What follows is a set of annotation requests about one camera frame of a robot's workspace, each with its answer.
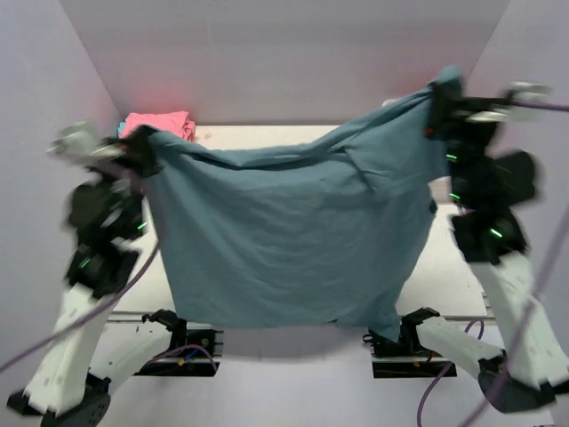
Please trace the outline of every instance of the cable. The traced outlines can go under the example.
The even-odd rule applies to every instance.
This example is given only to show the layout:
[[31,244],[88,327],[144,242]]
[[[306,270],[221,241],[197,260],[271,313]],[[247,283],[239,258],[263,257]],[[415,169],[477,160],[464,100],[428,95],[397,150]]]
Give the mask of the cable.
[[[561,249],[565,243],[567,238],[567,234],[569,233],[569,204],[565,208],[565,212],[561,217],[561,221],[557,225],[557,228],[553,234],[553,238],[549,243],[549,247],[546,250],[545,258],[543,264],[541,265],[541,269],[537,278],[535,279],[535,285],[532,291],[532,297],[535,301],[539,301],[541,297],[541,293],[547,286],[549,282],[549,278],[553,273],[553,269],[557,263],[557,259],[561,254]],[[528,328],[530,320],[533,315],[533,311],[535,310],[535,305],[533,301],[529,301],[525,306],[524,313],[522,315],[522,319],[520,321],[519,327],[517,328],[516,334],[514,335],[514,339],[512,340],[512,345],[509,350],[509,357],[508,359],[514,359],[521,344],[524,332],[526,328]],[[482,415],[482,413],[488,408],[490,402],[496,399],[506,384],[508,380],[508,361],[506,360],[505,369],[502,369],[496,379],[494,380],[492,386],[490,387],[488,393],[486,394],[486,399],[482,400],[480,404],[476,407],[472,413],[467,416],[462,423],[458,425],[458,427],[469,427],[474,424],[474,422]]]
[[191,353],[189,353],[184,359],[180,359],[180,362],[178,362],[178,364],[182,367],[184,365],[186,365],[187,363],[189,363],[189,361],[196,355],[197,353],[197,349],[194,349]]
[[146,260],[146,262],[144,263],[142,268],[136,273],[134,278],[132,278],[132,280],[129,281],[128,284],[118,294],[116,294],[108,302],[104,303],[103,305],[101,305],[97,309],[92,310],[91,312],[89,312],[88,314],[86,314],[82,318],[78,319],[77,321],[75,321],[71,325],[66,326],[65,328],[61,329],[60,331],[56,332],[55,334],[48,336],[47,338],[43,339],[42,341],[38,342],[37,344],[32,345],[28,349],[24,350],[22,353],[14,356],[10,360],[8,360],[6,363],[4,363],[3,365],[0,366],[0,375],[2,375],[6,370],[13,367],[16,363],[22,361],[26,357],[35,353],[36,351],[41,350],[43,347],[45,347],[49,343],[61,338],[63,335],[68,334],[72,330],[77,329],[77,328],[85,325],[89,321],[91,321],[94,318],[96,318],[97,316],[99,316],[103,311],[106,311],[109,308],[111,308],[118,300],[120,300],[123,297],[124,294],[126,294],[136,284],[136,282],[138,282],[140,280],[142,275],[144,273],[146,273],[146,271],[148,270],[148,267],[150,267],[150,264],[154,261],[154,258],[156,257],[157,252],[158,252],[158,243],[156,242],[156,245],[154,246],[152,253],[150,254],[149,258]]
[[[119,179],[123,178],[124,175],[127,173],[129,175],[129,177],[131,178],[130,183],[131,183],[132,189],[136,192],[144,193],[147,198],[150,196],[150,194],[151,194],[150,188],[146,185],[143,185],[140,176],[136,175],[135,173],[133,173],[129,169],[126,169],[126,168],[124,168],[120,165],[114,164],[112,162],[106,162],[106,161],[99,162],[97,164],[97,167],[99,169],[101,169],[101,171],[109,173],[109,174],[111,174],[111,175],[113,175]],[[163,235],[164,230],[165,230],[164,221],[160,221],[159,223],[156,224],[156,234],[158,236]],[[103,305],[101,305],[100,307],[92,310],[91,312],[85,314],[83,317],[79,318],[78,320],[76,320],[71,325],[68,325],[68,326],[64,327],[63,329],[61,329],[60,331],[48,336],[47,338],[44,338],[40,342],[32,345],[28,349],[24,350],[22,353],[17,354],[13,358],[11,358],[10,360],[8,360],[4,364],[2,364],[0,366],[0,375],[2,375],[5,371],[7,371],[11,367],[13,367],[18,362],[21,362],[23,359],[27,358],[28,356],[31,356],[35,352],[41,350],[43,347],[49,345],[51,342],[61,338],[62,336],[68,334],[69,332],[73,331],[74,329],[78,329],[79,327],[84,326],[85,324],[87,324],[88,322],[90,322],[91,320],[93,320],[94,318],[99,316],[103,311],[110,309],[129,290],[131,290],[131,288],[134,285],[136,285],[136,283],[140,280],[140,278],[144,275],[144,273],[146,273],[146,271],[150,267],[150,264],[156,258],[156,254],[158,253],[158,248],[159,248],[158,241],[156,241],[154,249],[152,249],[152,252],[150,253],[149,258],[146,260],[144,265],[142,265],[142,268],[136,273],[134,278],[132,278],[126,284],[126,286],[120,292],[118,292],[116,295],[114,295],[108,302],[106,302]]]
[[212,367],[213,367],[213,371],[217,372],[217,365],[215,364],[215,360],[213,360],[213,356],[210,354],[210,352],[208,350],[206,350],[201,345],[197,345],[197,344],[186,344],[186,345],[182,345],[181,347],[178,347],[177,349],[165,351],[164,353],[161,353],[158,356],[156,356],[155,358],[151,359],[145,366],[147,366],[151,363],[154,363],[158,360],[169,358],[171,356],[175,356],[176,354],[180,354],[180,352],[184,351],[184,350],[201,351],[210,360],[210,363],[212,364]]
[[543,109],[545,111],[559,111],[569,113],[569,105],[556,105],[547,102],[512,101],[512,105],[525,109]]
[[[480,332],[478,332],[478,339],[482,339],[485,330],[485,324],[482,319],[472,320],[467,326],[464,328],[464,332],[468,332],[476,323],[480,322]],[[443,370],[435,377],[433,382],[429,384],[429,387],[425,390],[421,397],[421,401],[419,402],[419,406],[417,407],[417,427],[423,427],[423,411],[425,409],[425,403],[427,402],[427,398],[429,394],[433,391],[435,386],[445,377],[446,373],[449,369],[453,367],[453,362],[448,362]]]

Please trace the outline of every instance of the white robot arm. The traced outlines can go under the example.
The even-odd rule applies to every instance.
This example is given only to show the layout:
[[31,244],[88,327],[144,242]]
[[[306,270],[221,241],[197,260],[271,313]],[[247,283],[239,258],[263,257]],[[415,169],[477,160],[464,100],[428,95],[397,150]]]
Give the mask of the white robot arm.
[[532,319],[516,356],[508,360],[509,379],[498,398],[490,399],[490,403],[502,413],[531,411],[553,404],[556,396],[569,392],[569,358],[557,342],[542,305],[532,297],[529,260],[524,254],[513,253],[504,256],[498,266],[487,262],[469,266],[491,302],[505,349],[479,341],[432,310],[412,313],[404,322],[414,324],[421,347],[464,369],[486,394],[505,365],[526,304],[532,301]]
[[[139,176],[150,176],[159,170],[148,146],[153,132],[141,127],[126,140],[106,140],[101,145],[92,126],[80,123],[67,128],[51,150],[87,165],[99,176],[77,187],[70,199],[68,225],[76,231],[76,252],[54,333],[94,311],[100,313],[55,339],[26,388],[9,398],[8,407],[19,414],[41,416],[42,427],[96,426],[107,412],[110,397],[128,378],[168,350],[196,348],[192,333],[212,329],[189,325],[172,311],[159,310],[142,318],[142,326],[130,340],[92,364],[108,317],[140,255],[122,243],[142,236],[146,224],[142,195],[124,185],[122,173],[116,178],[105,172],[112,165],[100,161],[110,160]],[[214,344],[214,340],[206,344],[208,350]]]
[[[456,245],[485,290],[505,350],[480,342],[449,325],[433,310],[405,317],[422,348],[447,357],[478,380],[490,403],[503,413],[522,412],[555,402],[569,392],[569,358],[555,337],[548,317],[534,295],[528,244],[510,211],[535,198],[537,165],[524,151],[490,158],[487,147],[498,123],[509,118],[514,98],[542,86],[522,84],[502,99],[463,98],[444,87],[433,87],[427,128],[430,137],[447,143],[454,202],[461,214],[451,217]],[[521,336],[528,304],[533,315]],[[507,381],[499,395],[488,396],[504,369]]]

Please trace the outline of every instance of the pink cloth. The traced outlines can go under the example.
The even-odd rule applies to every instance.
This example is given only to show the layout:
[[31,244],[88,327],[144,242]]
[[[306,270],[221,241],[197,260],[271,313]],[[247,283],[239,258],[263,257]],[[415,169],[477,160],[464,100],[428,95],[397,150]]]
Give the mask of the pink cloth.
[[124,121],[124,129],[120,137],[127,136],[140,125],[148,125],[161,131],[168,131],[186,141],[193,141],[196,133],[196,124],[189,119],[187,111],[176,111],[168,114],[131,113]]

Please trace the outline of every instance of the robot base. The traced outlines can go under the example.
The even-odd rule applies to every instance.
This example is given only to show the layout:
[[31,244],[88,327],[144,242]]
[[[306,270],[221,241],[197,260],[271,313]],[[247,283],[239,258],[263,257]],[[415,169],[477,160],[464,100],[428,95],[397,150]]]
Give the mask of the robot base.
[[[98,425],[110,406],[109,384],[109,379],[101,380],[88,374],[83,401],[60,416],[56,416],[53,412],[45,413],[41,427],[89,427]],[[24,390],[17,391],[10,396],[7,406],[23,416],[42,416],[28,404],[28,401],[29,398],[24,394]]]

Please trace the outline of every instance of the white table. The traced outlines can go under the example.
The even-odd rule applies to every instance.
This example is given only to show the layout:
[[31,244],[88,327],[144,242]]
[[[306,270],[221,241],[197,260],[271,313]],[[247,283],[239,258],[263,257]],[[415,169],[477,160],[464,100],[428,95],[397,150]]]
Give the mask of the white table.
[[[133,334],[109,325],[95,359]],[[225,331],[213,378],[133,377],[113,397],[100,427],[413,427],[430,379],[373,379],[363,328],[307,326]],[[485,341],[501,345],[495,326]],[[482,398],[459,370],[429,397],[425,427],[457,425]],[[481,427],[551,423],[549,411],[503,415],[490,408]]]
[[[199,126],[196,142],[212,149],[253,149],[313,141],[333,128],[334,126]],[[433,184],[439,201],[445,202],[445,186],[445,181]],[[397,304],[400,314],[430,306],[445,316],[486,315],[481,288],[462,261],[448,230],[446,217],[454,213],[456,208],[453,205],[439,205],[427,246]],[[156,233],[150,224],[148,233],[133,244],[143,251],[136,270],[148,259],[155,242]],[[133,313],[173,308],[162,258],[158,255],[146,275],[116,306],[113,319]]]

